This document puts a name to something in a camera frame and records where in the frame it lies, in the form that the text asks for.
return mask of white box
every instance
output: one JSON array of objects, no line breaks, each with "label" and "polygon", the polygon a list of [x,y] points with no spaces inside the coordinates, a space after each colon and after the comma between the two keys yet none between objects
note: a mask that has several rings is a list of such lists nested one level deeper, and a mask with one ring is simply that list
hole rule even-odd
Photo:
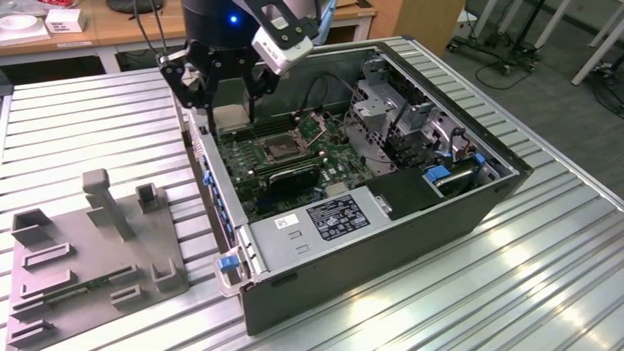
[{"label": "white box", "polygon": [[458,24],[455,25],[453,36],[469,39],[471,24],[474,28],[478,26],[478,18],[473,16],[466,10],[463,10],[459,14]]},{"label": "white box", "polygon": [[79,33],[86,29],[86,22],[81,9],[53,9],[46,17],[46,26],[53,33]]},{"label": "white box", "polygon": [[26,42],[38,42],[50,39],[49,30],[43,25],[42,18],[38,23],[26,31],[0,30],[0,46],[25,44]]}]

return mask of white table leg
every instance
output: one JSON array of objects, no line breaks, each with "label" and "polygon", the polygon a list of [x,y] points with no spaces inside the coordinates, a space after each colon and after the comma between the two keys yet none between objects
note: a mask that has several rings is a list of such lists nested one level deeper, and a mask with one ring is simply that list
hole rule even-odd
[{"label": "white table leg", "polygon": [[535,42],[535,47],[542,49],[547,40],[554,33],[555,28],[558,27],[559,22],[562,21],[562,17],[565,17],[566,10],[569,9],[573,0],[563,0],[562,4],[559,5],[558,11],[555,12],[554,17],[550,19],[549,25],[546,26],[543,34],[539,36],[538,41]]},{"label": "white table leg", "polygon": [[605,35],[607,34],[609,31],[614,30],[614,26],[621,19],[621,16],[623,15],[624,12],[624,3],[619,6],[618,10],[615,11],[614,15],[609,19],[607,23],[603,26],[603,29],[598,33],[597,37],[594,38],[593,42],[590,43],[590,46],[593,48],[597,47],[598,43],[603,40]]},{"label": "white table leg", "polygon": [[361,19],[361,23],[355,28],[354,41],[361,42],[369,39],[369,33],[371,32],[373,17],[365,17]]},{"label": "white table leg", "polygon": [[499,2],[499,0],[489,0],[489,3],[486,4],[485,12],[479,17],[478,26],[475,27],[475,37],[479,37],[482,35],[482,31],[485,30],[486,23],[490,19],[490,15],[493,14],[493,10],[495,9],[497,2]]},{"label": "white table leg", "polygon": [[118,53],[118,50],[115,47],[111,46],[103,46],[97,48],[98,56],[101,57],[101,62],[105,67],[105,72],[107,74],[110,73],[121,73],[122,68],[119,66],[118,62],[118,56],[115,55]]},{"label": "white table leg", "polygon": [[597,67],[598,63],[603,59],[605,54],[609,52],[611,47],[615,44],[615,41],[621,38],[624,33],[624,20],[621,21],[619,25],[615,27],[614,31],[611,32],[607,40],[605,41],[603,45],[598,48],[597,52],[594,53],[591,59],[583,66],[579,74],[577,75],[575,79],[573,79],[573,84],[577,86],[583,82],[590,72],[593,72],[594,68]]},{"label": "white table leg", "polygon": [[510,11],[507,11],[506,18],[503,19],[503,23],[501,23],[499,33],[506,33],[507,32],[507,29],[510,28],[510,25],[511,25],[511,21],[517,17],[518,10],[521,9],[521,6],[523,5],[523,2],[525,2],[525,0],[515,0],[514,1],[513,5],[511,5],[511,8],[510,8]]}]

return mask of wooden desk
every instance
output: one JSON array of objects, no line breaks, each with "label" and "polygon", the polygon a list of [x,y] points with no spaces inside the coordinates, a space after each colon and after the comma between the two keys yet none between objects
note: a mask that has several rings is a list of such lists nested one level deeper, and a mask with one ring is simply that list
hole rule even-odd
[{"label": "wooden desk", "polygon": [[[105,71],[107,73],[121,72],[117,55],[127,51],[149,49],[137,20],[131,20],[131,15],[111,10],[106,0],[85,0],[81,8],[89,14],[90,19],[86,32],[51,34],[51,40],[0,48],[0,66],[71,57],[99,56]],[[354,41],[366,40],[377,13],[374,8],[362,9],[358,5],[341,7],[337,10],[333,28],[355,26]],[[162,47],[155,15],[143,14],[141,20],[151,44],[155,48]],[[183,45],[187,33],[181,0],[166,0],[162,25],[167,45],[170,47]],[[91,42],[91,44],[85,44],[81,48],[59,48],[58,44],[69,42]]]},{"label": "wooden desk", "polygon": [[94,20],[91,0],[78,6],[87,18],[86,31],[82,33],[51,33],[51,39],[0,47],[0,66],[29,62],[97,56],[99,40]]},{"label": "wooden desk", "polygon": [[465,0],[369,0],[379,10],[371,38],[413,35],[438,56],[453,38]]},{"label": "wooden desk", "polygon": [[[97,17],[97,30],[101,45],[117,45],[145,41],[137,20],[130,20],[131,15],[111,10],[107,6],[107,0],[93,0],[93,10]],[[166,38],[183,38],[186,36],[186,31],[182,1],[166,0],[166,7],[163,7],[159,15]],[[155,14],[146,13],[141,15],[141,22],[146,28],[150,40],[154,40],[155,44],[161,43]]]}]

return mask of power supply label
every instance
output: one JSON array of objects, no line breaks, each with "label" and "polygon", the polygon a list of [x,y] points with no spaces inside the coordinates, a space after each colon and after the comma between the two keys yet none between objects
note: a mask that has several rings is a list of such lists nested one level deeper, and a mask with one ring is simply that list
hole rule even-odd
[{"label": "power supply label", "polygon": [[351,195],[307,209],[323,239],[331,241],[371,224]]}]

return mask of white label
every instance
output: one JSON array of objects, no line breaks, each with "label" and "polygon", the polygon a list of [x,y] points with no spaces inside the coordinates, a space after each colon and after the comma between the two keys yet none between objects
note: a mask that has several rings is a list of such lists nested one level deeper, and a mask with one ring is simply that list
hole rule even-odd
[{"label": "white label", "polygon": [[297,218],[297,214],[291,214],[287,217],[282,217],[275,220],[275,225],[278,225],[278,229],[285,229],[298,223],[299,220]]},{"label": "white label", "polygon": [[274,26],[278,29],[283,29],[283,28],[289,27],[289,22],[286,21],[286,19],[283,17],[278,17],[271,22],[274,23]]},{"label": "white label", "polygon": [[65,42],[62,44],[57,44],[59,48],[75,48],[78,46],[90,46],[94,45],[93,42]]}]

